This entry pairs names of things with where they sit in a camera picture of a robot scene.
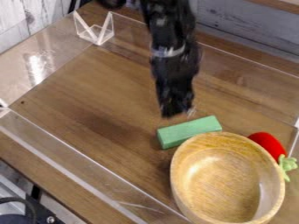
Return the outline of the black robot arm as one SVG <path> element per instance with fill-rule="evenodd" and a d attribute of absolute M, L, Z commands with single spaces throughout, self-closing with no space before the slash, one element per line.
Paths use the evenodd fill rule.
<path fill-rule="evenodd" d="M 192 80 L 202 52 L 188 0 L 138 0 L 151 35 L 150 64 L 163 118 L 192 109 Z"/>

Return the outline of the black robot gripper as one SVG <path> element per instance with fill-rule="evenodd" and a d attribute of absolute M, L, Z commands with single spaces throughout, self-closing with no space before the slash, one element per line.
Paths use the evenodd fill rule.
<path fill-rule="evenodd" d="M 187 42 L 183 52 L 172 57 L 152 57 L 162 117 L 171 118 L 192 110 L 192 79 L 200 69 L 202 50 L 195 41 Z"/>

